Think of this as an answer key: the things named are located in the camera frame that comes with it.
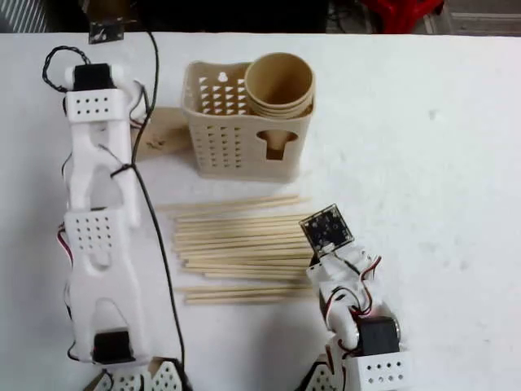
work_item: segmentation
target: white table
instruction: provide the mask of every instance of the white table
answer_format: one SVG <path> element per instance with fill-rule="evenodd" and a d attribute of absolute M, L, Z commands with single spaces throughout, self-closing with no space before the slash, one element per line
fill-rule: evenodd
<path fill-rule="evenodd" d="M 312 196 L 312 209 L 336 202 L 357 240 L 384 255 L 379 273 L 416 358 L 416 389 L 519 387 L 521 40 L 156 36 L 159 105 L 179 105 L 190 61 L 239 62 L 272 51 L 309 61 L 318 103 L 296 182 L 203 180 L 191 156 L 164 157 L 142 164 L 156 203 L 294 191 Z M 79 389 L 96 372 L 65 355 L 72 342 L 62 302 L 68 265 L 54 235 L 65 211 L 59 167 L 70 135 L 61 96 L 41 80 L 46 54 L 62 44 L 79 46 L 94 62 L 123 63 L 149 86 L 153 80 L 145 34 L 101 46 L 76 34 L 0 35 L 1 389 Z M 59 82 L 76 60 L 58 56 L 50 76 Z M 151 315 L 164 340 L 156 348 L 176 354 L 148 217 L 144 231 L 146 256 L 137 268 L 159 313 Z M 169 261 L 176 285 L 202 282 L 178 273 L 174 256 Z M 196 390 L 294 389 L 327 338 L 315 302 L 177 303 Z"/>

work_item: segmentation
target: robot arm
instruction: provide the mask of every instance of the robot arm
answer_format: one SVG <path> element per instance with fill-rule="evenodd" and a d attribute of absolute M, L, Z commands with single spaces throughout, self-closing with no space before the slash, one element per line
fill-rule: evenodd
<path fill-rule="evenodd" d="M 65 229 L 74 264 L 69 300 L 82 362 L 111 365 L 148 363 L 142 295 L 130 251 L 140 224 L 138 184 L 132 170 L 116 175 L 121 202 L 92 209 L 97 170 L 117 171 L 131 162 L 129 114 L 141 90 L 116 65 L 86 64 L 68 70 L 67 118 L 72 132 L 72 174 Z M 106 132 L 107 144 L 94 144 Z"/>
<path fill-rule="evenodd" d="M 306 273 L 320 301 L 324 322 L 335 336 L 326 345 L 329 373 L 315 367 L 301 390 L 330 381 L 345 391 L 387 391 L 411 385 L 409 353 L 401 351 L 396 316 L 383 303 L 374 270 L 381 262 L 353 244 L 332 205 L 300 223 L 315 256 Z"/>

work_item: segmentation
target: wooden stick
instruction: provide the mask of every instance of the wooden stick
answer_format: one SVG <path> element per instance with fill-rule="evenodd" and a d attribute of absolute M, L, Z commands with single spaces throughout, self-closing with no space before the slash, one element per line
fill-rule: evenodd
<path fill-rule="evenodd" d="M 295 234 L 284 234 L 284 236 L 280 235 L 265 235 L 265 236 L 240 236 L 237 238 L 218 238 L 218 239 L 208 239 L 208 238 L 178 238 L 176 236 L 172 237 L 172 240 L 176 244 L 183 244 L 183 245 L 196 245 L 201 244 L 202 240 L 205 244 L 232 244 L 232 243 L 241 243 L 241 242 L 255 242 L 255 241 L 269 241 L 272 243 L 280 242 L 280 243 L 286 243 L 287 241 L 292 240 L 305 240 L 305 236 L 302 232 L 296 232 Z"/>
<path fill-rule="evenodd" d="M 205 277 L 210 279 L 272 279 L 272 280 L 300 280 L 304 275 L 258 275 L 248 273 L 204 273 Z"/>
<path fill-rule="evenodd" d="M 199 263 L 199 262 L 191 262 L 186 263 L 185 268 L 187 269 L 243 269 L 243 270 L 273 270 L 273 271 L 304 271 L 305 266 L 279 266 L 279 265 L 231 265 L 231 264 L 222 264 L 222 263 Z"/>
<path fill-rule="evenodd" d="M 193 219 L 176 218 L 176 226 L 198 226 L 199 224 L 223 224 L 223 223 L 246 223 L 246 222 L 280 222 L 280 221 L 299 221 L 313 213 L 285 214 L 277 216 L 257 216 L 257 217 L 223 217 L 219 219 Z"/>
<path fill-rule="evenodd" d="M 187 299 L 187 304 L 264 304 L 277 303 L 280 301 L 296 301 L 307 299 L 308 297 L 285 297 L 285 296 L 267 296 L 267 297 L 227 297 L 221 299 Z"/>
<path fill-rule="evenodd" d="M 220 268 L 207 268 L 207 267 L 183 267 L 181 271 L 186 273 L 233 273 L 237 275 L 276 275 L 284 277 L 305 277 L 306 274 L 304 269 L 300 270 L 255 270 L 255 269 L 220 269 Z"/>
<path fill-rule="evenodd" d="M 312 296 L 313 291 L 304 289 L 257 289 L 255 291 L 201 292 L 187 293 L 186 299 L 217 299 L 224 297 L 262 297 L 262 296 Z"/>
<path fill-rule="evenodd" d="M 265 289 L 311 289 L 311 285 L 299 284 L 279 284 L 279 285 L 221 285 L 221 286 L 199 286 L 199 287 L 176 287 L 178 292 L 237 292 L 237 291 L 256 291 Z"/>
<path fill-rule="evenodd" d="M 301 234 L 304 236 L 299 226 L 295 227 L 261 227 L 261 228 L 221 228 L 220 230 L 203 231 L 203 232 L 177 232 L 175 239 L 179 238 L 237 238 L 244 236 L 262 236 L 262 235 L 285 235 L 285 234 Z"/>
<path fill-rule="evenodd" d="M 175 226 L 176 233 L 193 233 L 193 232 L 214 232 L 221 229 L 227 230 L 242 230 L 242 229 L 255 229 L 255 228 L 295 228 L 300 227 L 297 221 L 287 221 L 287 222 L 256 222 L 252 224 L 225 224 L 221 223 L 220 225 L 211 225 L 211 226 Z"/>
<path fill-rule="evenodd" d="M 244 241 L 239 241 L 239 242 L 236 242 L 236 241 L 229 241 L 229 242 L 225 242 L 225 243 L 215 243 L 215 244 L 206 244 L 206 242 L 204 242 L 205 244 L 200 244 L 200 245 L 197 245 L 197 244 L 184 244 L 184 243 L 180 243 L 180 244 L 176 244 L 175 246 L 175 249 L 179 252 L 183 252 L 183 251 L 193 251 L 193 250 L 211 250 L 211 249 L 219 249 L 219 248 L 241 248 L 241 247 L 255 247 L 255 246 L 261 246 L 261 245 L 266 245 L 266 244 L 272 244 L 272 245 L 275 245 L 275 244 L 282 244 L 282 245 L 286 245 L 288 246 L 289 248 L 294 248 L 292 246 L 295 246 L 297 244 L 300 244 L 300 245 L 304 245 L 304 246 L 308 246 L 308 242 L 305 240 L 305 239 L 293 239 L 293 238 L 288 238 L 288 239 L 272 239 L 272 240 L 244 240 Z"/>
<path fill-rule="evenodd" d="M 244 253 L 244 252 L 257 252 L 257 251 L 269 251 L 269 250 L 295 250 L 295 251 L 306 251 L 309 253 L 309 245 L 308 244 L 265 244 L 261 246 L 244 246 L 239 248 L 204 248 L 202 250 L 177 250 L 176 253 L 179 257 L 186 259 L 192 256 L 204 256 L 206 254 L 217 254 L 224 253 L 227 255 L 231 255 L 234 253 Z"/>
<path fill-rule="evenodd" d="M 295 204 L 300 204 L 300 203 L 307 202 L 307 201 L 309 201 L 309 198 L 297 198 L 295 200 L 281 200 L 281 201 L 273 201 L 273 202 L 264 202 L 261 204 L 229 206 L 229 207 L 222 207 L 220 209 L 181 213 L 181 214 L 174 215 L 174 217 L 175 218 L 186 218 L 186 217 L 209 216 L 212 214 L 241 212 L 243 210 L 266 209 L 266 208 L 275 208 L 278 206 L 295 205 Z"/>
<path fill-rule="evenodd" d="M 266 258 L 280 258 L 280 257 L 294 257 L 294 258 L 311 258 L 313 252 L 308 248 L 295 248 L 295 249 L 279 249 L 279 250 L 257 250 L 255 253 L 243 251 L 241 248 L 237 249 L 238 251 L 229 251 L 229 252 L 207 252 L 207 253 L 198 253 L 192 254 L 192 257 L 204 257 L 207 259 L 213 258 L 229 258 L 229 257 L 266 257 Z"/>
<path fill-rule="evenodd" d="M 280 265 L 280 266 L 308 266 L 310 258 L 295 258 L 295 259 L 277 259 L 277 258 L 234 258 L 230 257 L 225 260 L 229 265 Z M 192 257 L 188 262 L 218 264 L 224 263 L 220 258 L 208 259 L 204 257 Z"/>
<path fill-rule="evenodd" d="M 267 197 L 247 198 L 242 200 L 229 200 L 229 201 L 218 201 L 218 202 L 203 202 L 200 204 L 163 204 L 157 205 L 155 210 L 175 210 L 175 209 L 201 209 L 201 208 L 215 208 L 226 205 L 243 205 L 243 204 L 261 204 L 264 202 L 274 202 L 280 200 L 294 200 L 299 198 L 298 195 L 270 195 Z"/>

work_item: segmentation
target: red object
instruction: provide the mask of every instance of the red object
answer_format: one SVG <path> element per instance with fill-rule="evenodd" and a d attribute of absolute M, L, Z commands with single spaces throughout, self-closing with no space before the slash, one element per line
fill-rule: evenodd
<path fill-rule="evenodd" d="M 410 33 L 419 19 L 435 11 L 440 14 L 444 0 L 361 0 L 383 19 L 384 34 Z"/>

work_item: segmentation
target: beige plastic basket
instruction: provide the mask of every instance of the beige plastic basket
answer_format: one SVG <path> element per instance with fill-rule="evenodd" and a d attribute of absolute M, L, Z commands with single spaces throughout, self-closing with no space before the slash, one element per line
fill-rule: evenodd
<path fill-rule="evenodd" d="M 199 171 L 212 178 L 291 181 L 299 172 L 314 101 L 297 118 L 252 114 L 244 88 L 248 65 L 195 62 L 186 70 L 182 107 Z M 269 149 L 266 135 L 285 139 L 285 132 L 285 147 Z"/>

